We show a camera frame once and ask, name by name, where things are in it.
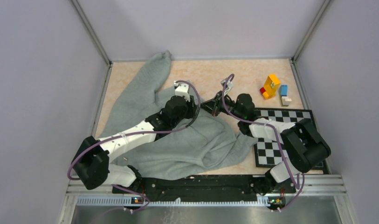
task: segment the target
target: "beige table surface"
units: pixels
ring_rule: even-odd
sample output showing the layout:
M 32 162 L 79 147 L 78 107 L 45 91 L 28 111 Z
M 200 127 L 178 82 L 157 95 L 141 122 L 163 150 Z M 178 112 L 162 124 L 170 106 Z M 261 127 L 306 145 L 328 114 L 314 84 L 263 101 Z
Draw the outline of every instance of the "beige table surface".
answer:
M 144 63 L 122 62 L 113 64 L 97 125 L 96 137 L 103 131 L 113 104 Z M 229 92 L 233 100 L 240 93 L 249 93 L 256 107 L 281 108 L 278 96 L 264 100 L 259 92 L 268 75 L 274 73 L 280 79 L 281 84 L 288 85 L 288 97 L 292 99 L 288 108 L 303 109 L 288 59 L 173 61 L 170 75 L 161 89 L 171 87 L 174 80 L 190 80 L 203 99 L 210 99 L 221 90 L 220 81 L 231 73 L 235 74 L 234 87 Z M 239 131 L 237 120 L 223 113 L 219 117 L 229 123 L 235 132 Z M 246 159 L 240 164 L 202 174 L 264 174 L 267 170 L 268 168 L 257 168 L 255 166 L 254 150 L 250 150 Z

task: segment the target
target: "red lego block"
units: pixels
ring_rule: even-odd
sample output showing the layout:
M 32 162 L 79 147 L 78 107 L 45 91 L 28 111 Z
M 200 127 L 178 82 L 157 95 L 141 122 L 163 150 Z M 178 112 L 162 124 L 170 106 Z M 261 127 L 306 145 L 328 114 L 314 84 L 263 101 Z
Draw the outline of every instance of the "red lego block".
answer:
M 264 92 L 266 92 L 265 88 L 261 88 L 259 91 L 261 91 L 261 94 L 263 94 Z

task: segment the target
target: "checkerboard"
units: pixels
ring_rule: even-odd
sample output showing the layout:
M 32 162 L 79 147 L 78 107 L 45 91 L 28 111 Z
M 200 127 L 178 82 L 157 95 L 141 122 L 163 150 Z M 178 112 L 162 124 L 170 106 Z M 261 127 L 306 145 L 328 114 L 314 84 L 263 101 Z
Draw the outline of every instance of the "checkerboard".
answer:
M 316 126 L 311 110 L 294 110 L 294 109 L 274 109 L 274 108 L 257 108 L 256 115 L 280 122 L 298 122 L 302 119 L 311 119 Z M 287 151 L 282 144 L 283 153 L 288 157 Z M 277 142 L 259 138 L 257 144 L 254 145 L 255 163 L 257 167 L 271 168 L 280 163 L 282 160 Z M 323 161 L 314 169 L 323 170 L 328 173 L 328 169 Z

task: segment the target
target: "gray wall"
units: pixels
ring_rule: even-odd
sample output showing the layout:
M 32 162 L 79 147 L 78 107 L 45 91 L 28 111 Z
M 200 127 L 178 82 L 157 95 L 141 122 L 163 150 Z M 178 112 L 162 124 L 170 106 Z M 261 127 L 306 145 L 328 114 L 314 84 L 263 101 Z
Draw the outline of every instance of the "gray wall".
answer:
M 0 0 L 0 223 L 56 223 L 106 66 L 67 0 Z
M 323 0 L 79 0 L 111 60 L 291 57 Z
M 360 223 L 379 223 L 379 0 L 334 1 L 299 71 Z

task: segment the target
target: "toy blocks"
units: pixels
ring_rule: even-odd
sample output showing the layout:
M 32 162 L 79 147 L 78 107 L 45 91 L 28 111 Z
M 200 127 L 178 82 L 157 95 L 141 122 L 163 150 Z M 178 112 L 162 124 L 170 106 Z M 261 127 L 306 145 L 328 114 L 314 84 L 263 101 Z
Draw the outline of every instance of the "toy blocks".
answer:
M 276 95 L 276 91 L 280 86 L 280 80 L 275 74 L 271 74 L 266 79 L 265 85 L 259 90 L 265 99 L 270 99 Z
M 280 87 L 280 96 L 281 96 L 281 104 L 283 106 L 288 106 L 292 99 L 288 97 L 288 86 L 287 85 L 281 85 Z

